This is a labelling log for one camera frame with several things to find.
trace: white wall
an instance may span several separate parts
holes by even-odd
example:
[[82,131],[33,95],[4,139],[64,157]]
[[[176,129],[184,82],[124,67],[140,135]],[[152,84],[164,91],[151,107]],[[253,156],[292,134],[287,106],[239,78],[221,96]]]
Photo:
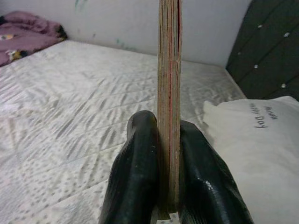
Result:
[[[183,59],[225,66],[251,0],[183,0]],[[158,0],[0,0],[0,14],[33,12],[73,40],[156,54]]]

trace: pillow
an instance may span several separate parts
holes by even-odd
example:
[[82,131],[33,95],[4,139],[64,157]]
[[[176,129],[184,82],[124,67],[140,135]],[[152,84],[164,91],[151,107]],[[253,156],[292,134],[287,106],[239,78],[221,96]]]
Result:
[[299,102],[204,103],[205,134],[227,163],[256,224],[299,220]]

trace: mattress pattern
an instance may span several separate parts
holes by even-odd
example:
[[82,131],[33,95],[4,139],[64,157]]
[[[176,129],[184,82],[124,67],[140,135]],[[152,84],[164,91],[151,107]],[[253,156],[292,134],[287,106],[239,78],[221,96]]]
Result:
[[[181,117],[243,98],[224,69],[182,62]],[[0,223],[96,224],[129,117],[157,111],[157,57],[64,41],[0,68]],[[175,214],[170,221],[178,223]]]

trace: pink blanket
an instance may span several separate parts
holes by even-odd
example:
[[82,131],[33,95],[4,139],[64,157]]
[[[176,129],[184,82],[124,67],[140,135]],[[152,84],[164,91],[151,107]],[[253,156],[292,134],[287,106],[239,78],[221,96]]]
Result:
[[0,17],[0,66],[66,38],[59,23],[26,12]]

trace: dark gray headboard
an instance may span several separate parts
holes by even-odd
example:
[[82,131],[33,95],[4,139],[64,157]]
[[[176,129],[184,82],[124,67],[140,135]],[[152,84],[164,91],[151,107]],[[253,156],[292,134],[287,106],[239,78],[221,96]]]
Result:
[[253,0],[227,70],[248,98],[299,100],[299,0]]

